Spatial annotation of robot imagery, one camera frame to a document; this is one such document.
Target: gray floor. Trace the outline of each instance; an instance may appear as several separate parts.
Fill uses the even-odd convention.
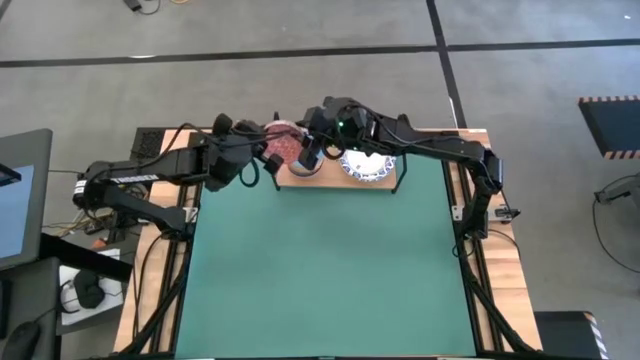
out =
[[[437,5],[450,44],[640,37],[637,1]],[[0,60],[434,43],[421,0],[163,1],[150,17],[119,0],[13,0],[0,21]],[[451,54],[467,122],[490,130],[523,210],[514,227],[534,308],[594,312],[615,359],[640,352],[640,283],[599,248],[592,192],[640,163],[601,159],[576,99],[637,94],[639,60],[640,47]],[[49,127],[52,168],[79,170],[127,158],[138,126],[207,125],[219,112],[297,119],[326,95],[405,112],[416,126],[453,125],[429,53],[0,69],[0,136]],[[50,176],[45,222],[73,217],[72,186]],[[598,216],[612,251],[640,268],[638,211],[623,200]],[[65,335],[62,358],[109,353],[117,325]]]

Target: table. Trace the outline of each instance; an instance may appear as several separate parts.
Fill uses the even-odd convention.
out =
[[[56,336],[58,312],[58,268],[60,261],[48,258],[0,272],[0,278],[12,283],[8,333],[20,324],[38,320],[40,337],[34,359],[53,360],[60,354],[60,337]],[[0,340],[0,354],[6,339]]]
[[[489,147],[489,136],[486,130],[482,129],[459,129],[460,135],[469,140],[476,140],[482,142],[485,146]],[[164,149],[170,139],[175,134],[175,130],[166,130],[164,133],[163,145]],[[180,148],[187,146],[189,143],[189,133],[181,133],[173,148]],[[455,164],[449,165],[451,180],[453,185],[453,195],[458,204],[462,204],[464,201],[462,192],[462,178],[458,172]],[[190,188],[181,190],[179,187],[168,183],[155,183],[150,192],[150,201],[161,206],[174,206],[179,202],[179,198],[186,199],[186,205],[192,203],[196,198],[196,189]],[[504,203],[504,198],[501,195],[495,196],[492,199],[493,205],[500,205]],[[491,228],[502,231],[510,236],[513,236],[513,231],[510,225],[491,224]],[[159,230],[153,226],[145,227],[140,236],[140,242],[136,253],[135,269],[137,275],[136,283],[139,284],[139,277],[142,270],[142,260],[145,254],[149,251],[149,247],[153,240],[159,235]],[[486,262],[486,268],[488,277],[491,283],[491,290],[494,297],[494,302],[503,313],[505,318],[509,321],[511,326],[520,334],[524,341],[534,348],[541,349],[540,338],[533,316],[533,309],[529,300],[529,294],[527,291],[527,285],[522,272],[520,259],[516,247],[510,243],[510,241],[497,233],[491,232],[489,238],[483,241],[484,260]],[[185,250],[185,244],[179,244],[176,249],[176,255],[174,260],[173,269],[171,269],[171,277],[174,278],[177,275],[178,269],[184,256],[182,253]],[[147,319],[151,316],[156,309],[158,299],[161,292],[161,283],[165,276],[167,268],[167,260],[169,254],[169,243],[167,241],[157,242],[151,249],[147,260],[147,266],[144,274],[143,288],[139,289],[140,301],[138,306],[138,313],[140,319],[140,326],[142,327]],[[122,317],[116,336],[114,351],[119,351],[126,347],[132,341],[132,329],[133,319],[135,314],[135,301],[133,298],[133,285],[134,282],[129,282],[129,288],[125,299],[125,304],[122,311]],[[169,351],[175,343],[172,341],[172,335],[174,333],[174,322],[176,319],[176,310],[179,311],[177,304],[178,300],[174,300],[174,303],[169,308],[169,311],[164,317],[162,331],[158,335],[158,343],[156,351]],[[493,340],[491,337],[491,331],[489,327],[489,320],[482,309],[482,306],[477,302],[478,307],[478,320],[480,333],[482,338],[482,345],[486,350],[494,349]],[[151,344],[147,344],[145,350],[150,349]]]

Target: cable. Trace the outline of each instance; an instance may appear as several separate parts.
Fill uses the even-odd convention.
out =
[[[153,15],[155,13],[157,13],[158,11],[160,11],[160,4],[162,3],[162,0],[157,0],[158,1],[158,6],[156,6],[155,10],[150,11],[150,12],[144,12],[142,11],[142,9],[138,10],[138,13],[140,13],[141,15]]]
[[[518,257],[522,257],[520,256],[520,246],[518,246],[518,243],[516,243],[516,240],[514,238],[512,238],[511,236],[509,236],[508,234],[500,231],[500,230],[495,230],[495,229],[489,229],[489,231],[494,232],[496,234],[500,234],[502,236],[504,236],[505,238],[509,239],[509,241],[511,241],[511,243],[513,244],[513,246],[516,247],[516,250],[518,250]]]
[[[473,246],[473,243],[471,243],[471,250],[469,250],[468,253],[464,254],[464,257],[467,258],[471,255],[473,255],[476,252],[476,248]],[[458,245],[454,244],[453,247],[451,248],[451,254],[453,255],[453,257],[459,257],[458,255]]]
[[[122,291],[117,292],[117,293],[115,293],[115,294],[105,292],[105,295],[109,295],[109,296],[118,296],[118,295],[120,295],[120,294],[122,294]],[[60,303],[59,305],[66,305],[66,304],[68,304],[68,303],[70,303],[70,302],[74,302],[74,301],[77,301],[77,300],[78,300],[78,298],[71,299],[71,300],[67,300],[67,301],[65,301],[65,302]],[[52,311],[54,311],[54,310],[57,310],[57,309],[58,309],[58,305],[56,305],[55,307],[52,307],[51,309],[49,309],[49,310],[47,310],[47,311],[43,312],[42,314],[38,315],[38,317],[37,317],[37,318],[35,318],[35,319],[33,320],[33,322],[37,322],[38,320],[42,319],[42,318],[43,318],[45,315],[47,315],[48,313],[50,313],[50,312],[52,312]]]
[[[598,243],[600,243],[600,247],[602,247],[602,250],[604,250],[604,253],[607,254],[607,256],[609,256],[609,258],[611,258],[611,260],[613,260],[616,264],[620,265],[621,267],[634,272],[636,274],[640,274],[640,270],[634,269],[628,265],[625,265],[622,261],[616,259],[615,256],[613,256],[613,254],[611,254],[611,252],[609,252],[609,250],[607,249],[606,246],[604,246],[604,243],[602,242],[602,238],[600,237],[600,231],[598,230],[598,223],[596,221],[596,203],[598,201],[596,199],[593,200],[593,204],[591,205],[591,216],[593,219],[593,229],[596,231],[596,237],[598,238]]]
[[[246,181],[244,181],[244,178],[242,177],[244,171],[240,171],[240,182],[242,183],[242,185],[248,188],[255,187],[256,185],[258,185],[258,181],[260,181],[260,170],[258,169],[258,164],[256,164],[256,160],[254,158],[251,158],[251,166],[253,167],[254,174],[253,182],[251,183],[247,183]]]
[[[270,140],[274,140],[277,138],[280,138],[284,135],[286,135],[286,133],[284,134],[277,134],[277,136],[274,137],[270,137],[269,135],[265,136],[264,139],[257,139],[257,140],[249,140],[243,143],[237,143],[237,144],[233,144],[233,145],[228,145],[225,146],[223,143],[220,143],[220,140],[214,136],[211,136],[210,134],[207,134],[206,132],[202,131],[202,129],[200,129],[199,127],[185,122],[182,125],[180,125],[177,129],[176,132],[173,134],[173,137],[171,138],[171,140],[169,141],[169,144],[167,145],[167,147],[165,147],[165,149],[155,158],[145,161],[145,162],[140,162],[138,165],[133,165],[133,166],[123,166],[123,167],[114,167],[114,168],[108,168],[108,169],[103,169],[101,171],[98,171],[97,173],[95,173],[94,175],[92,175],[89,179],[87,179],[87,183],[92,183],[98,176],[109,172],[109,171],[122,171],[122,170],[140,170],[140,169],[144,169],[146,167],[149,167],[151,165],[155,165],[157,164],[160,160],[162,160],[165,156],[167,156],[167,154],[169,153],[169,151],[171,151],[171,147],[173,147],[173,144],[175,143],[176,139],[178,138],[178,135],[184,130],[184,129],[191,129],[195,132],[197,132],[198,134],[202,135],[203,137],[205,137],[207,140],[209,140],[211,143],[220,146],[221,148],[232,148],[232,147],[238,147],[238,146],[247,146],[247,145],[253,145],[253,144],[258,144],[261,143],[263,141],[270,141]]]
[[[487,315],[490,319],[492,319],[495,324],[498,326],[500,332],[504,336],[505,340],[511,348],[518,352],[534,352],[535,350],[527,345],[520,335],[513,330],[509,322],[504,318],[500,310],[496,307],[493,301],[486,294],[482,286],[480,285],[480,281],[471,270],[471,265],[466,258],[464,258],[463,266],[462,266],[462,279],[467,283],[467,285],[471,288],[473,293],[476,295],[477,299],[485,308]]]
[[[140,306],[140,299],[142,298],[142,284],[144,282],[144,273],[145,273],[145,269],[147,267],[147,260],[149,260],[149,254],[151,254],[151,252],[153,251],[153,248],[155,247],[155,245],[158,243],[158,241],[160,239],[162,239],[162,236],[165,235],[165,233],[161,233],[160,235],[158,235],[152,242],[151,245],[149,245],[149,248],[147,249],[146,254],[144,254],[144,258],[142,260],[142,267],[140,268],[140,294],[138,294],[138,296],[136,297],[136,293],[137,291],[134,290],[133,293],[133,297],[134,297],[134,304],[135,304],[135,314],[133,315],[133,334],[135,334],[134,336],[138,335],[138,328],[139,328],[139,316],[138,316],[138,307]]]
[[[247,145],[255,145],[255,144],[261,144],[265,141],[271,141],[271,140],[275,140],[275,139],[279,139],[281,137],[284,137],[286,135],[289,135],[290,132],[279,132],[279,133],[273,133],[273,134],[267,134],[265,135],[264,139],[254,139],[254,140],[249,140],[243,143],[237,143],[237,144],[232,144],[232,145],[225,145],[223,143],[217,143],[218,146],[220,146],[220,148],[222,149],[230,149],[230,148],[234,148],[234,147],[239,147],[239,146],[247,146]]]
[[[80,172],[80,171],[75,171],[75,170],[49,170],[49,172],[52,172],[52,173],[61,173],[61,174],[76,174],[76,175],[82,175],[82,172]]]
[[[139,354],[142,351],[145,344],[149,340],[149,337],[151,337],[152,333],[155,331],[156,327],[163,319],[167,309],[171,306],[173,299],[175,299],[176,295],[178,295],[178,293],[186,285],[186,265],[186,261],[182,263],[180,271],[178,272],[173,285],[171,286],[165,297],[159,301],[158,307],[148,319],[147,323],[144,325],[138,336],[136,336],[131,344],[125,347],[120,352],[120,354]]]

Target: green tabletop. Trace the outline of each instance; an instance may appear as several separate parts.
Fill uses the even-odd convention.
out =
[[[205,191],[176,358],[474,355],[442,167],[408,161],[395,195]]]

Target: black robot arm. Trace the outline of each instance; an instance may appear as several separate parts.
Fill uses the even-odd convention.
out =
[[[464,208],[459,235],[487,236],[487,209],[491,197],[502,189],[503,174],[502,161],[481,143],[462,139],[457,131],[416,130],[404,114],[390,118],[351,98],[327,97],[323,107],[308,109],[298,125],[309,130],[300,162],[310,169],[314,168],[319,151],[328,158],[337,158],[346,149],[368,155],[416,154],[462,164],[471,175],[475,192]],[[340,155],[329,153],[329,147],[338,148]]]
[[[417,154],[464,165],[471,175],[475,193],[464,208],[459,235],[486,237],[489,201],[502,189],[502,162],[479,142],[464,140],[455,131],[416,130],[406,115],[390,118],[351,98],[328,97],[323,107],[308,109],[304,120],[297,125],[307,130],[301,140],[303,151],[299,161],[308,169],[315,167],[319,151],[328,158],[340,156],[330,154],[329,147],[338,148],[340,153],[357,149],[366,154]],[[264,151],[269,140],[287,134],[267,134],[263,127],[246,120],[233,125],[224,114],[216,119],[212,134],[197,131],[201,133],[202,144],[165,151],[151,161],[91,164],[76,184],[73,202],[85,210],[111,207],[126,211],[155,223],[163,232],[188,238],[183,236],[188,234],[183,209],[163,208],[137,199],[121,189],[121,185],[155,181],[176,185],[203,183],[209,191],[218,191],[254,159],[262,161],[272,175],[282,164],[278,155],[264,158]]]
[[[176,131],[174,140],[183,128],[195,129],[185,125]],[[78,177],[73,203],[85,211],[109,207],[125,212],[156,224],[168,236],[185,240],[192,233],[183,208],[158,206],[130,195],[123,187],[166,181],[186,186],[204,184],[209,191],[218,191],[254,159],[262,161],[271,174],[275,174],[282,164],[278,155],[268,159],[263,156],[268,138],[253,122],[243,120],[232,127],[231,119],[221,114],[213,129],[216,135],[197,131],[203,139],[202,144],[164,151],[150,161],[94,162]]]

